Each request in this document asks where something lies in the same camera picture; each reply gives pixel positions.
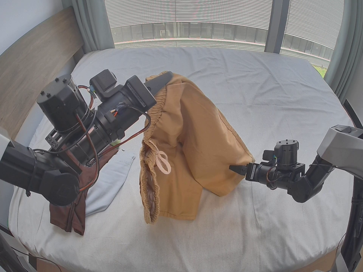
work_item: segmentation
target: white wall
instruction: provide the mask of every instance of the white wall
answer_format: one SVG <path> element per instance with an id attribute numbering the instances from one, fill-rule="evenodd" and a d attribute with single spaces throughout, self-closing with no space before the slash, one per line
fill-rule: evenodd
<path id="1" fill-rule="evenodd" d="M 0 0 L 0 54 L 33 27 L 62 9 L 61 0 Z M 70 73 L 73 68 L 74 60 L 71 59 L 62 73 Z M 29 144 L 42 117 L 40 108 L 34 106 L 16 138 L 19 143 Z M 5 227 L 12 190 L 11 185 L 0 181 L 0 224 Z"/>
<path id="2" fill-rule="evenodd" d="M 347 100 L 363 123 L 363 57 L 349 85 Z"/>

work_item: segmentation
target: drawstring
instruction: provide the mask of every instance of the drawstring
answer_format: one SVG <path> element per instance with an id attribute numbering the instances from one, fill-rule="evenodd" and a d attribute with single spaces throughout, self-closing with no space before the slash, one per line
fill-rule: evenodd
<path id="1" fill-rule="evenodd" d="M 156 158 L 155 158 L 155 163 L 157 164 L 157 167 L 163 174 L 168 175 L 171 172 L 171 166 L 170 166 L 170 163 L 168 162 L 168 156 L 165 154 L 165 152 L 160 151 L 157 148 L 157 146 L 154 144 L 154 142 L 149 140 L 149 143 L 154 145 L 155 149 L 157 150 L 157 154 L 156 154 Z"/>

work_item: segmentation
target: wooden headboard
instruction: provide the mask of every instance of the wooden headboard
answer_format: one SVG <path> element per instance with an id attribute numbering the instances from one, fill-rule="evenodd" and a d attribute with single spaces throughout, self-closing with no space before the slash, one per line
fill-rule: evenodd
<path id="1" fill-rule="evenodd" d="M 69 7 L 35 26 L 0 55 L 0 126 L 12 139 L 42 88 L 83 43 Z"/>

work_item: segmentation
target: bed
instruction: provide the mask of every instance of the bed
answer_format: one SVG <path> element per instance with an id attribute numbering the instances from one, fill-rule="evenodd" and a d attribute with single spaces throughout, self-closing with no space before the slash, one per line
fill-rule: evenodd
<path id="1" fill-rule="evenodd" d="M 77 84 L 88 84 L 107 68 L 119 83 L 163 70 L 188 77 L 257 161 L 264 149 L 292 138 L 300 143 L 298 160 L 309 165 L 329 127 L 352 125 L 329 86 L 303 59 L 222 48 L 109 49 L 86 54 L 72 76 Z M 126 136 L 143 124 L 139 120 Z M 30 147 L 47 148 L 44 137 L 51 129 L 43 118 Z M 141 139 L 122 149 L 138 155 Z M 160 217 L 147 225 L 139 170 L 134 160 L 107 210 L 86 218 L 84 236 L 51 225 L 49 203 L 34 193 L 28 198 L 19 188 L 9 228 L 32 254 L 70 271 L 313 271 L 329 269 L 348 223 L 353 177 L 334 170 L 322 191 L 304 204 L 284 190 L 242 180 L 225 197 L 203 190 L 194 221 Z"/>

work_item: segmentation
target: white garment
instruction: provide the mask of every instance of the white garment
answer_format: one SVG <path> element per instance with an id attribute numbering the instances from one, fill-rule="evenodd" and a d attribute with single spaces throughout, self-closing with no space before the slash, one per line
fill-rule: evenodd
<path id="1" fill-rule="evenodd" d="M 124 184 L 135 155 L 119 150 L 99 172 L 97 182 L 88 190 L 86 216 L 104 211 Z"/>

